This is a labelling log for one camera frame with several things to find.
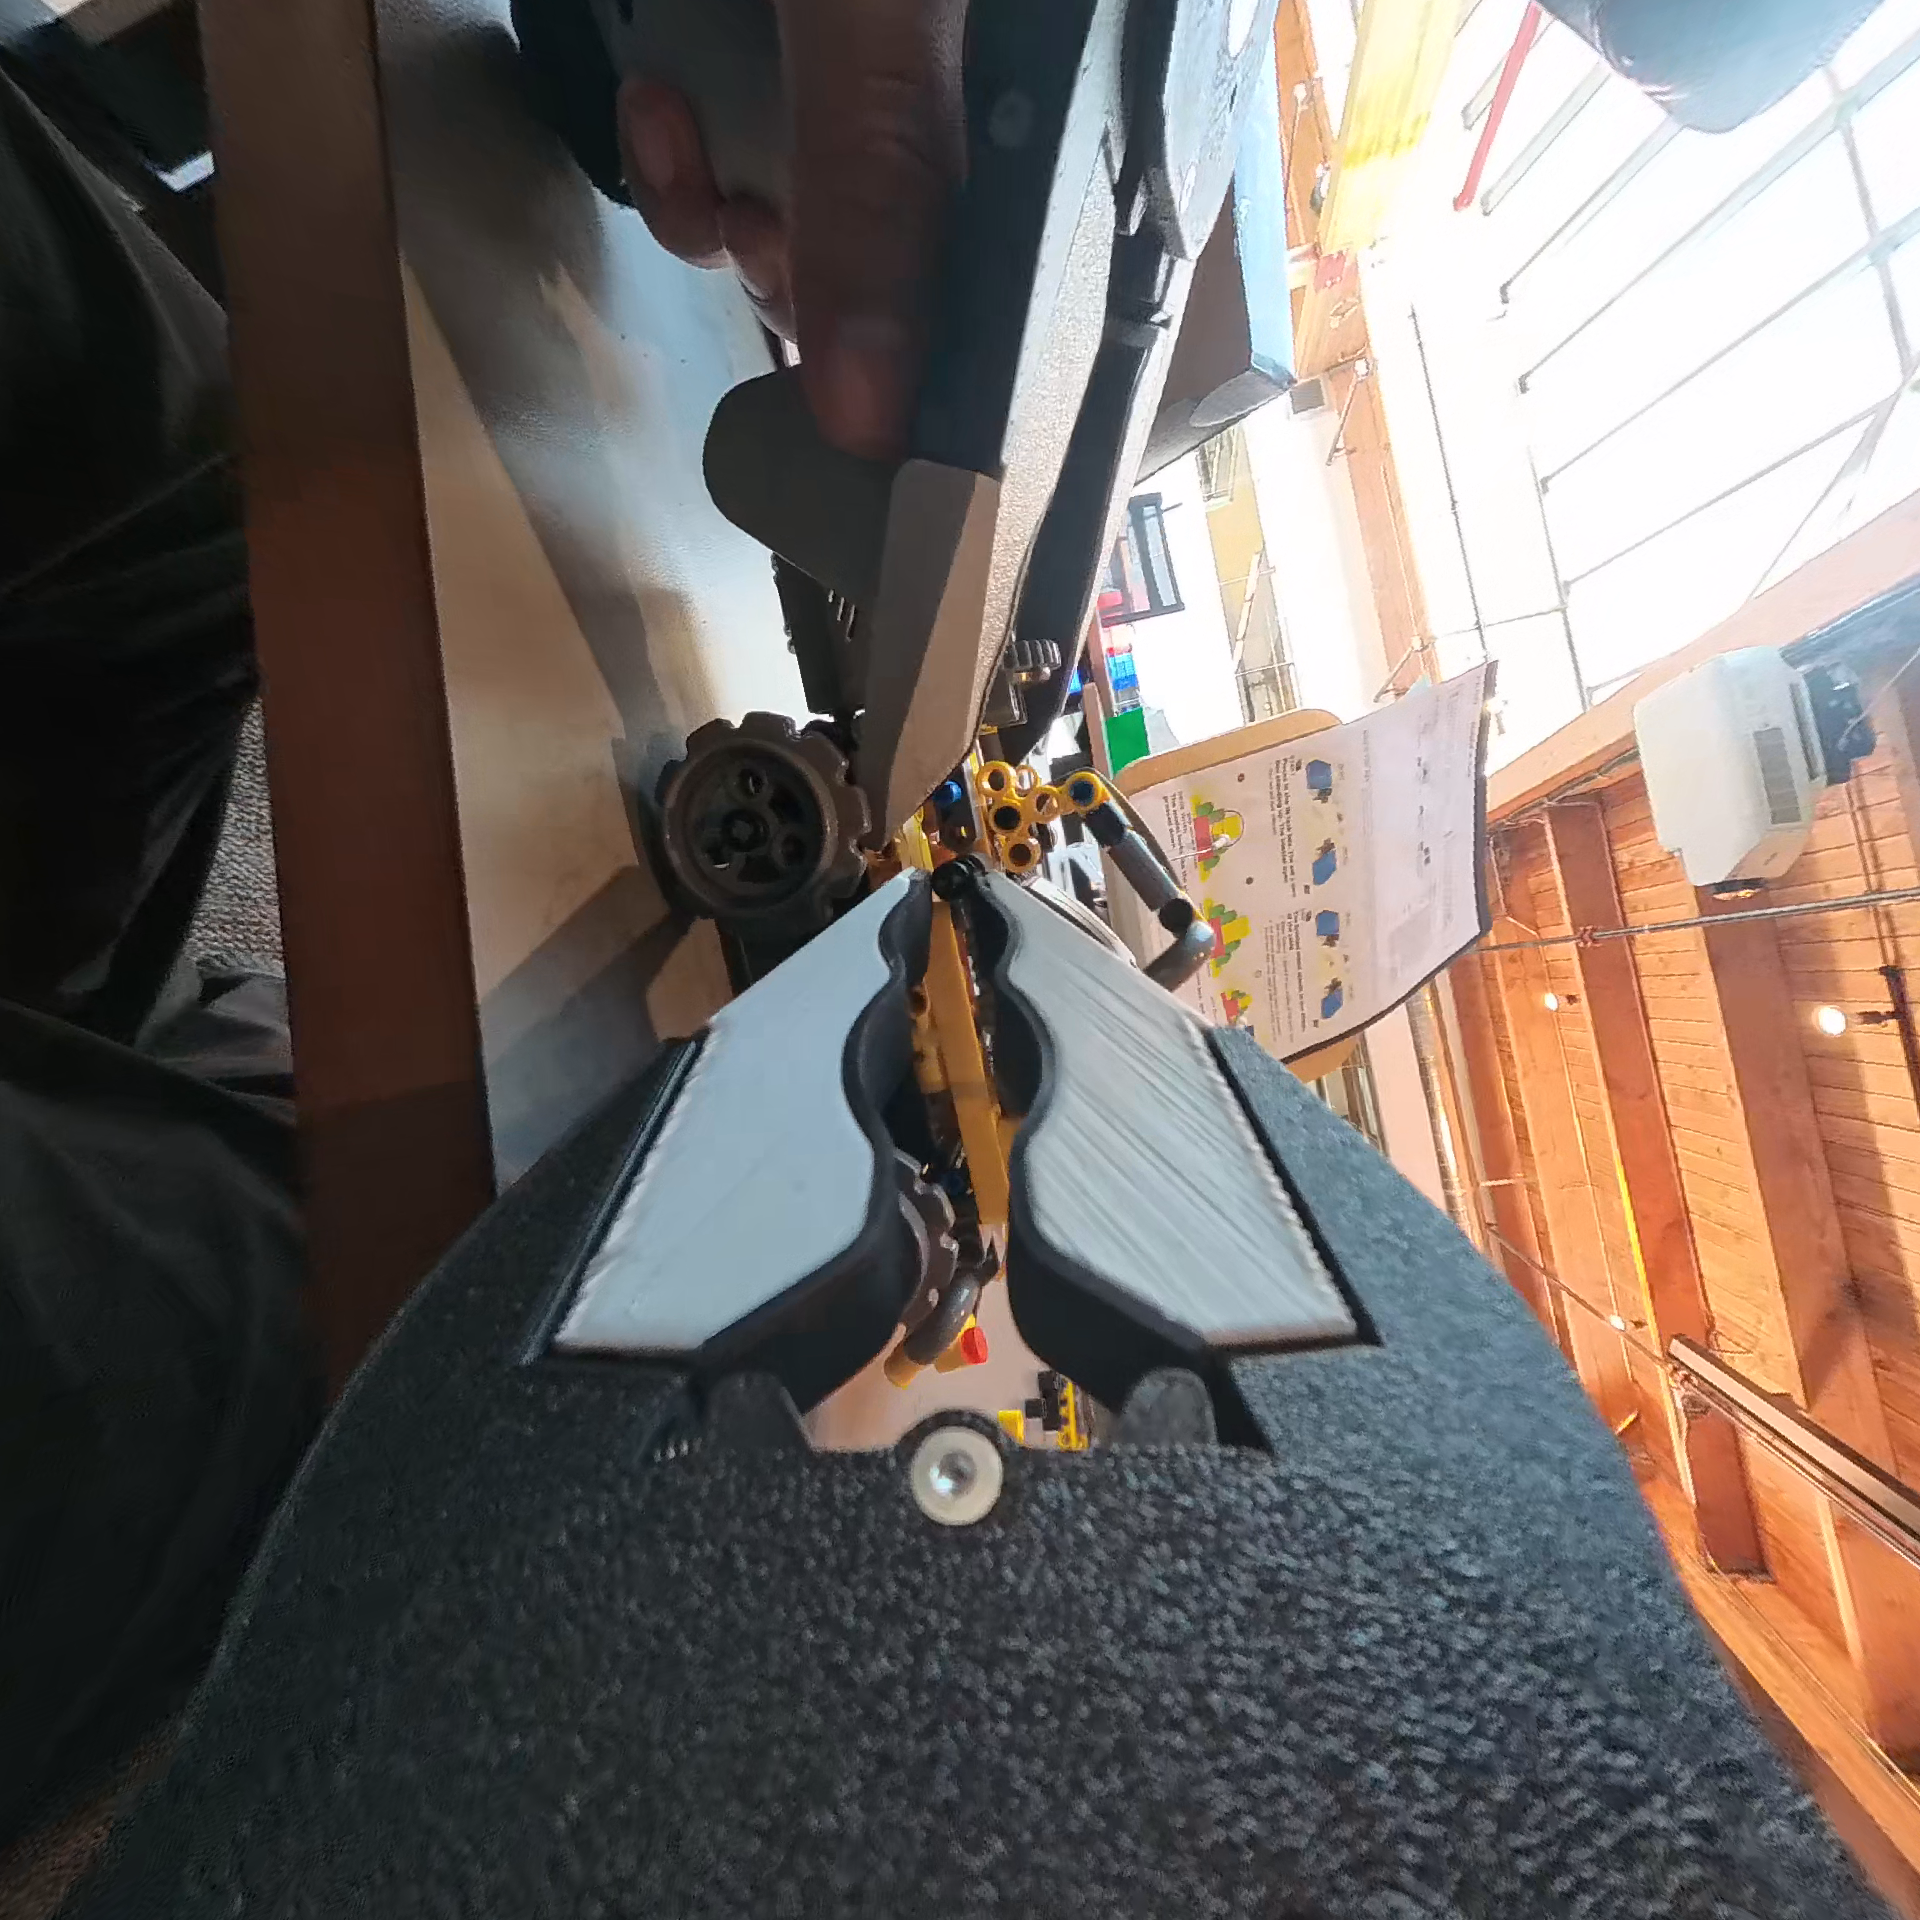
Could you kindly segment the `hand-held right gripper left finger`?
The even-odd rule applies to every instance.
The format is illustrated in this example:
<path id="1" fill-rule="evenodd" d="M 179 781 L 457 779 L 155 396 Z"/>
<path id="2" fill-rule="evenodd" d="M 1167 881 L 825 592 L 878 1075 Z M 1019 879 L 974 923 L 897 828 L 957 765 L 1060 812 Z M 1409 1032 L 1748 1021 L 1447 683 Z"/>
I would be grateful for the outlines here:
<path id="1" fill-rule="evenodd" d="M 919 1281 L 884 1109 L 929 960 L 917 870 L 731 999 L 590 1225 L 550 1350 L 769 1374 L 815 1407 L 881 1355 Z"/>

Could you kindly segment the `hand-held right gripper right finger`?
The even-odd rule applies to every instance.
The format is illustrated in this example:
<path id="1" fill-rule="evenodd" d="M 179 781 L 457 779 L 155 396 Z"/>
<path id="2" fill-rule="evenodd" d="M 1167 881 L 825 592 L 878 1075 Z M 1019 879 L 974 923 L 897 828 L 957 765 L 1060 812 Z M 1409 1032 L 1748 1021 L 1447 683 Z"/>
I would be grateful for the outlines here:
<path id="1" fill-rule="evenodd" d="M 1010 1310 L 1047 1369 L 1150 1444 L 1265 1448 L 1237 1360 L 1349 1348 L 1314 1244 L 1207 1023 L 1038 886 L 977 879 L 1010 1149 Z"/>

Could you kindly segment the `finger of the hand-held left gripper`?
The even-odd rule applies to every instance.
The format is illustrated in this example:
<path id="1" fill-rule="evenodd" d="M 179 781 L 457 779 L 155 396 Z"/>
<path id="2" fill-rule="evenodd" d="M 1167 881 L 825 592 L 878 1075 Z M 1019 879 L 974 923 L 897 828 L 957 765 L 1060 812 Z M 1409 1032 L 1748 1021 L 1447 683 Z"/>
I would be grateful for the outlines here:
<path id="1" fill-rule="evenodd" d="M 869 636 L 861 791 L 876 833 L 907 822 L 966 755 L 980 708 L 1001 483 L 906 461 L 893 477 Z"/>
<path id="2" fill-rule="evenodd" d="M 982 724 L 1036 724 L 1038 689 L 1017 689 L 1013 667 L 1021 643 L 1054 643 L 1060 680 L 1081 651 L 1098 580 L 1114 548 L 1115 513 L 1139 476 L 1146 430 L 1159 406 L 1165 325 L 1110 319 L 1094 353 L 1083 405 L 1051 500 L 1030 545 L 1010 637 L 988 680 Z"/>

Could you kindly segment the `yellow toy brick vehicle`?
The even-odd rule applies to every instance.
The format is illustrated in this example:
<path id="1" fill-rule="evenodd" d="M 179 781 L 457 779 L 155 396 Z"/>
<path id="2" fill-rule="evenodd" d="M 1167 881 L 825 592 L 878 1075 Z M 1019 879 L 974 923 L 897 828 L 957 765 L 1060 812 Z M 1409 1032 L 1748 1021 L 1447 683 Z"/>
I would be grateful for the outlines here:
<path id="1" fill-rule="evenodd" d="M 1038 737 L 1043 712 L 1073 704 L 1077 664 L 1028 687 L 1044 699 L 1036 724 L 980 724 L 951 775 L 878 844 L 853 765 L 857 613 L 783 558 L 774 558 L 774 588 L 819 712 L 805 724 L 769 711 L 709 723 L 689 736 L 657 788 L 653 838 L 667 892 L 684 912 L 717 926 L 738 988 L 846 915 L 871 881 L 907 869 L 934 876 L 957 865 L 938 881 L 942 899 L 982 870 L 1039 888 L 1047 854 L 1066 848 L 1068 831 L 1110 854 L 1167 934 L 1142 971 L 1165 989 L 1194 977 L 1212 934 L 1117 785 L 1093 771 L 1043 775 L 1014 758 L 1021 741 Z M 996 1091 L 970 934 L 947 902 L 932 912 L 929 971 L 910 989 L 907 1013 L 917 1092 L 892 1131 L 903 1149 L 903 1205 L 919 1215 L 923 1279 L 882 1360 L 893 1388 L 989 1360 L 978 1308 L 1001 1276 L 1010 1205 L 1017 1115 Z"/>

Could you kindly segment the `person's left hand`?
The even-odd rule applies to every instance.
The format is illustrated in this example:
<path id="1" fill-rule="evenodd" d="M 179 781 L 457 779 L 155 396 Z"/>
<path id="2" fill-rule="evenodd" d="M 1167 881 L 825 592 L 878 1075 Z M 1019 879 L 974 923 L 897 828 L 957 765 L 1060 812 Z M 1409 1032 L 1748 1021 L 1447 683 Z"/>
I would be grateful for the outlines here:
<path id="1" fill-rule="evenodd" d="M 943 216 L 966 171 L 970 9 L 797 1 L 774 15 L 787 211 L 722 192 L 689 97 L 647 73 L 614 95 L 622 171 L 653 239 L 691 268 L 731 269 L 799 350 L 822 439 L 890 463 L 906 455 Z"/>

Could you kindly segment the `red ceiling pipe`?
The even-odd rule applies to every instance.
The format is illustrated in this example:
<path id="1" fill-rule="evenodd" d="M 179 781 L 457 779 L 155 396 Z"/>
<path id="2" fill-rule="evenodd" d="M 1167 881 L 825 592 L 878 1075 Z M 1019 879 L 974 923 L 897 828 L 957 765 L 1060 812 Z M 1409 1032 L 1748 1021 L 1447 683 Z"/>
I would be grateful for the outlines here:
<path id="1" fill-rule="evenodd" d="M 1493 79 L 1485 83 L 1478 93 L 1474 95 L 1478 118 L 1470 117 L 1470 127 L 1476 131 L 1476 143 L 1473 149 L 1473 160 L 1468 173 L 1459 192 L 1453 195 L 1451 211 L 1465 212 L 1474 205 L 1482 183 L 1485 179 L 1487 161 L 1493 157 L 1497 137 L 1502 133 L 1507 111 L 1514 103 L 1514 95 L 1521 87 L 1521 76 L 1524 62 L 1529 59 L 1529 49 L 1538 38 L 1545 22 L 1545 11 L 1538 1 L 1524 1 L 1521 13 L 1521 22 L 1509 40 L 1500 68 L 1495 71 Z"/>

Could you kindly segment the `person's black jacket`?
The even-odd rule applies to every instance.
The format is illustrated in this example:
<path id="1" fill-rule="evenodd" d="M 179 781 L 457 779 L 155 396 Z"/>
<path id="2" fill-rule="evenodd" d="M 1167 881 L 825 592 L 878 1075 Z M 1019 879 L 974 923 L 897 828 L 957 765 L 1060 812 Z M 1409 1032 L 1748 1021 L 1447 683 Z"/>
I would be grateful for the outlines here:
<path id="1" fill-rule="evenodd" d="M 4 1841 L 191 1689 L 319 1419 L 284 989 L 190 952 L 255 697 L 221 308 L 2 91 Z"/>

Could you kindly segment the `white wall air conditioner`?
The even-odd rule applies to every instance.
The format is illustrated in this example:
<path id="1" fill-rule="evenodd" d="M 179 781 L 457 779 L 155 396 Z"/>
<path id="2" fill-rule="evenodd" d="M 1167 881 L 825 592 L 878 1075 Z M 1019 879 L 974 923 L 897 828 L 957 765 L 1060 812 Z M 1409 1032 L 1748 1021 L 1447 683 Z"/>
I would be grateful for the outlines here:
<path id="1" fill-rule="evenodd" d="M 1653 829 L 1686 879 L 1750 895 L 1803 854 L 1823 795 L 1877 748 L 1846 664 L 1741 647 L 1671 678 L 1634 708 Z"/>

